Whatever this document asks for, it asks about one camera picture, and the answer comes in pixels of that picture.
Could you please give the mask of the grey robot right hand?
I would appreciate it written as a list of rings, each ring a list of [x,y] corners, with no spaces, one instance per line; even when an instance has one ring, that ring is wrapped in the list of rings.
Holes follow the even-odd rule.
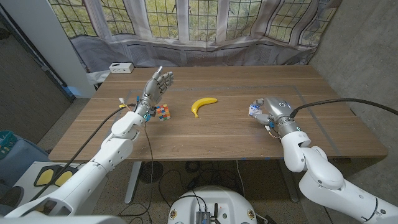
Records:
[[[249,106],[249,116],[259,123],[274,128],[280,138],[286,134],[301,131],[298,124],[290,118],[292,107],[282,98],[260,98]]]

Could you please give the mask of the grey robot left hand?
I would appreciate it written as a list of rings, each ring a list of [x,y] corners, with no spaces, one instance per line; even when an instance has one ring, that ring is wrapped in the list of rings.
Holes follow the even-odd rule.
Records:
[[[162,99],[162,95],[172,85],[174,81],[173,72],[161,74],[163,67],[160,66],[153,76],[146,83],[142,97],[137,103],[135,113],[144,117],[149,111],[155,107]]]

